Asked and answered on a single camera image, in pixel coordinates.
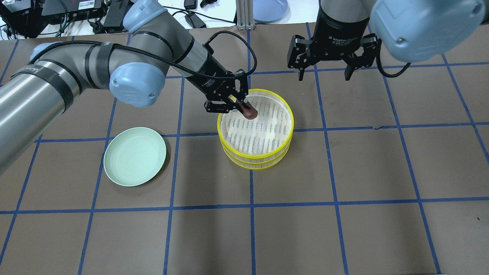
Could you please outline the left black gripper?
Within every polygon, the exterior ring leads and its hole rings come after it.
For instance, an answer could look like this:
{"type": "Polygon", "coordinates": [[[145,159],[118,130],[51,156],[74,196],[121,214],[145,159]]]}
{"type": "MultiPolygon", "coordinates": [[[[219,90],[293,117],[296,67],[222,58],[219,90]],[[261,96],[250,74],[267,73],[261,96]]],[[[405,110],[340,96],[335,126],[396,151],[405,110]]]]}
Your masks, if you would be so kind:
{"type": "Polygon", "coordinates": [[[233,75],[234,79],[221,79],[198,76],[198,88],[206,96],[203,104],[208,113],[229,113],[239,111],[252,113],[246,96],[248,96],[248,84],[246,73],[240,69],[233,75]]]}

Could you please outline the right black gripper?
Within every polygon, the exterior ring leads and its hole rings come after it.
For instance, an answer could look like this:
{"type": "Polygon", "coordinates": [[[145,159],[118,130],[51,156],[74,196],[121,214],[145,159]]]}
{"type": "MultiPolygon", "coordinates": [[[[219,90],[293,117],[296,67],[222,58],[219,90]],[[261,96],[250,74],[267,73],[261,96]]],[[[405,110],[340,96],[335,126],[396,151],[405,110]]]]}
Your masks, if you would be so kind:
{"type": "Polygon", "coordinates": [[[378,38],[375,34],[348,39],[327,35],[323,40],[293,35],[287,54],[287,66],[298,69],[298,80],[303,81],[309,66],[320,61],[343,60],[347,64],[345,80],[349,81],[355,70],[373,65],[377,49],[378,38]]]}

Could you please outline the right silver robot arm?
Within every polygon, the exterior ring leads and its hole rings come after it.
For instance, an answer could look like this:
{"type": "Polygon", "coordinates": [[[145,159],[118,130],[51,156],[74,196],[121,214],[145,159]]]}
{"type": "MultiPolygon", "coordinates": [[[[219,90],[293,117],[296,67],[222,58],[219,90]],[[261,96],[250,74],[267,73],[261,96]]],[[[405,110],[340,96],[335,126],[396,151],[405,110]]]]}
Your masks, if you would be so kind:
{"type": "Polygon", "coordinates": [[[287,66],[299,73],[343,60],[345,80],[377,65],[388,78],[450,51],[488,24],[487,0],[321,0],[311,39],[293,35],[287,66]]]}

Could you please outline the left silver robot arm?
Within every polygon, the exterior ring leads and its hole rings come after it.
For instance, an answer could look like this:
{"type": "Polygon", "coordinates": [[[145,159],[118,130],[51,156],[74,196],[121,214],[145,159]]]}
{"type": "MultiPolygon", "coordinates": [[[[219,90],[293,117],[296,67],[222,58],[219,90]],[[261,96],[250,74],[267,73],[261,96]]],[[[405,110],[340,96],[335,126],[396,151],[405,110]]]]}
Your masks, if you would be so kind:
{"type": "Polygon", "coordinates": [[[158,1],[138,0],[123,26],[132,36],[128,46],[89,40],[42,45],[1,86],[2,173],[86,89],[108,89],[125,104],[148,107],[164,88],[170,67],[206,96],[207,112],[256,117],[247,100],[247,77],[254,69],[225,69],[210,43],[200,43],[158,1]]]}

